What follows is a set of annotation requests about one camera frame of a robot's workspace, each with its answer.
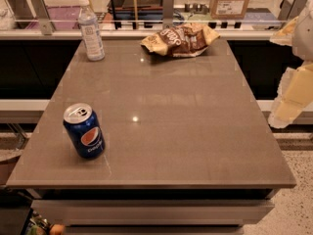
blue pepsi can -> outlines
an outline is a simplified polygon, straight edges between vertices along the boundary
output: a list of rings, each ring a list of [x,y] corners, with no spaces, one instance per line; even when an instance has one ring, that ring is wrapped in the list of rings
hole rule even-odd
[[[80,157],[93,159],[105,150],[106,143],[97,115],[89,105],[79,103],[68,107],[63,125]]]

box label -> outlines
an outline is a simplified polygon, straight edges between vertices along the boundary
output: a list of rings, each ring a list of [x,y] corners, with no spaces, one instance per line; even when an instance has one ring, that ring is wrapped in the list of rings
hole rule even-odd
[[[216,15],[241,14],[244,8],[244,0],[240,1],[218,1]]]

desk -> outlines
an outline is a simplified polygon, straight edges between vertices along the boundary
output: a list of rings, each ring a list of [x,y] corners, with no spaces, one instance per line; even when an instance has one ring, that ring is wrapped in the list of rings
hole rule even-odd
[[[65,225],[244,225],[295,180],[227,42],[200,56],[149,54],[137,40],[104,41],[88,62],[81,44],[8,186]],[[77,156],[64,110],[98,114],[107,148]]]

can lid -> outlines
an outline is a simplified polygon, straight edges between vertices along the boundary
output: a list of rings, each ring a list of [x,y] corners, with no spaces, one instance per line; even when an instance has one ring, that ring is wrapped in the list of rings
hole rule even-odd
[[[81,123],[92,114],[92,108],[84,103],[78,103],[68,107],[64,113],[64,120],[68,123]]]
[[[89,0],[78,0],[80,6],[87,6],[89,5]]]

clear water bottle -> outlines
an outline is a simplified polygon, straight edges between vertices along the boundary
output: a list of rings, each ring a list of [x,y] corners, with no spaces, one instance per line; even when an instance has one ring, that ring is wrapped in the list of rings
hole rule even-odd
[[[104,46],[98,26],[96,14],[89,6],[89,0],[78,0],[81,7],[78,22],[81,29],[82,39],[90,61],[102,60],[105,57]]]

